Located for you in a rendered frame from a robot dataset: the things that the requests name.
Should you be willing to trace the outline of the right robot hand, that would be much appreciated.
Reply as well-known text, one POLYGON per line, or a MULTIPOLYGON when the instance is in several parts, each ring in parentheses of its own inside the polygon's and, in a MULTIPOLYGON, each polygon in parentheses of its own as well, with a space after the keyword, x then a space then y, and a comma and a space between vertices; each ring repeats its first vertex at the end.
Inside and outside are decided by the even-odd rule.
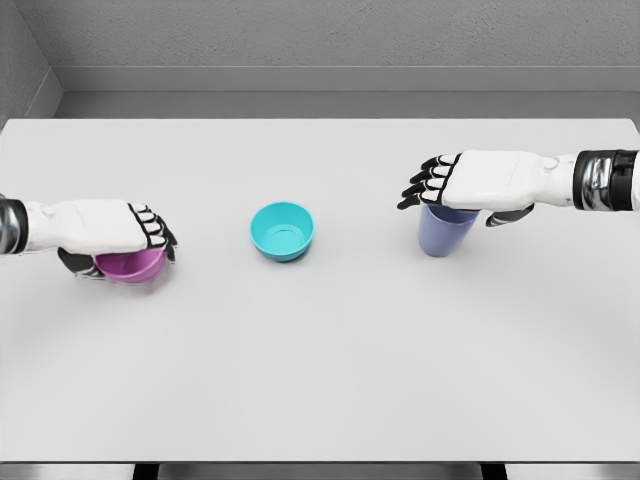
POLYGON ((492 213, 488 227, 519 221, 538 201, 548 159, 518 151, 468 150, 425 161, 402 192, 399 210, 438 205, 492 213))

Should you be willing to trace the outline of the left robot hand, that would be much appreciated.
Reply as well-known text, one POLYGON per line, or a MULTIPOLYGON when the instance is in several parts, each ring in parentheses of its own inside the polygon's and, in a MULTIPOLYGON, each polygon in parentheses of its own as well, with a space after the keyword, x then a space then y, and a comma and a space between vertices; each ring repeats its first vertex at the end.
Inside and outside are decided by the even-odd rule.
POLYGON ((71 200, 54 205, 61 240, 57 254, 74 275, 102 278, 94 258, 158 250, 176 261, 178 241, 164 219, 144 203, 119 199, 71 200))

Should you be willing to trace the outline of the purple bowl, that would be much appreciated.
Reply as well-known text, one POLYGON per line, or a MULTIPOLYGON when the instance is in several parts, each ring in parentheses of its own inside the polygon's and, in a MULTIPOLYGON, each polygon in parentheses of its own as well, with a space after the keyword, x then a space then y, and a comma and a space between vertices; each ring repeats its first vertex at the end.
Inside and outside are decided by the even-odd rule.
POLYGON ((107 278, 127 284, 153 280, 163 269, 165 262, 165 251, 159 248, 94 257, 96 267, 107 278))

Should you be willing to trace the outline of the blue cup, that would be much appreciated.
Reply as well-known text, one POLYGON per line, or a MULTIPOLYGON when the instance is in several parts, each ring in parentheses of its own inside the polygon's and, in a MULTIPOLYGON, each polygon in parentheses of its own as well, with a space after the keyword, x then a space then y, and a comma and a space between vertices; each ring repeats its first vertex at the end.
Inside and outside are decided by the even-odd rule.
POLYGON ((461 245, 478 215, 477 210, 425 204, 418 229, 421 249, 432 257, 449 256, 461 245))

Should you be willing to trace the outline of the teal bowl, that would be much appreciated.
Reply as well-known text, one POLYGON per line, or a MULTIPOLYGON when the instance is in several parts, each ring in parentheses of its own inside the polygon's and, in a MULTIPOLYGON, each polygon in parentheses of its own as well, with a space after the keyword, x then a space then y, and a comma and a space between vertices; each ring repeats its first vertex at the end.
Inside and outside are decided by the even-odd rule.
POLYGON ((274 202, 260 208, 249 224, 256 249, 276 262, 294 261, 308 250, 314 236, 311 213, 293 202, 274 202))

